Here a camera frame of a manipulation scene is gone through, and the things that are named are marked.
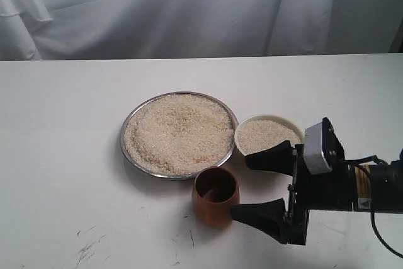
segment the bowl of rice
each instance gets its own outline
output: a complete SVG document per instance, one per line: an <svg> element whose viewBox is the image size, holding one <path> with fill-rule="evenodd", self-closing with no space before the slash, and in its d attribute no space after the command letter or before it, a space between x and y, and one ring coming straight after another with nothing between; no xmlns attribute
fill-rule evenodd
<svg viewBox="0 0 403 269"><path fill-rule="evenodd" d="M149 175L187 180L230 158L237 126L231 109L211 96L167 93L129 114L120 131L120 148L133 167Z"/></svg>
<svg viewBox="0 0 403 269"><path fill-rule="evenodd" d="M236 128L235 143L244 156L265 151L285 140L291 145L300 144L304 136L291 121L275 115L256 115L243 121Z"/></svg>

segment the table surface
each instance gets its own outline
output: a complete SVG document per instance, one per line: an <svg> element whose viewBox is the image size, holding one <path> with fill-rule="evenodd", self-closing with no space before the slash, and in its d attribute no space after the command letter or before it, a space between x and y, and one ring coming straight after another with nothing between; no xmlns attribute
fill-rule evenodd
<svg viewBox="0 0 403 269"><path fill-rule="evenodd" d="M192 181L139 173L118 145L139 103L197 91L239 121L270 113L305 129L329 117L346 157L391 161L403 147L402 80L402 54L0 62L0 268L402 268L369 214L312 211L306 246L238 222L203 226ZM241 202L288 197L290 177L248 171L238 153L226 166ZM402 220L377 215L399 251Z"/></svg>

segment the white curtain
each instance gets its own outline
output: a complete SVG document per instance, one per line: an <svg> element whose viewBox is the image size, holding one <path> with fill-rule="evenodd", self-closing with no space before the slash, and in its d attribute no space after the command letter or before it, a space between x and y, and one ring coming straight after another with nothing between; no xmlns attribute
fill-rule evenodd
<svg viewBox="0 0 403 269"><path fill-rule="evenodd" d="M1 1L3 60L388 52L403 19L403 0Z"/></svg>

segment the wooden cup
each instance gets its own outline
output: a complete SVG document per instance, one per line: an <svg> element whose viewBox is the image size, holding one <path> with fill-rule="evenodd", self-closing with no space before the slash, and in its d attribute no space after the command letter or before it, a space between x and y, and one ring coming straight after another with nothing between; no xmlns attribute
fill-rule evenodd
<svg viewBox="0 0 403 269"><path fill-rule="evenodd" d="M204 224L223 228L231 222L230 208L239 204L239 187L228 170L204 169L195 179L191 194L193 210Z"/></svg>

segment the rice pile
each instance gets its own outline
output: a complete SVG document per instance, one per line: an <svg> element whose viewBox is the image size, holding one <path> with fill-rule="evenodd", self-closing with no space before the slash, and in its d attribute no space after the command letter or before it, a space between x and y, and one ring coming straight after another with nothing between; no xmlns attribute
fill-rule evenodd
<svg viewBox="0 0 403 269"><path fill-rule="evenodd" d="M173 94L142 107L123 140L141 166L162 175L187 175L214 165L230 150L234 129L226 110L202 96Z"/></svg>
<svg viewBox="0 0 403 269"><path fill-rule="evenodd" d="M246 154L264 151L284 140L290 140L291 145L301 143L292 129L270 120L252 120L242 124L237 135L238 145Z"/></svg>

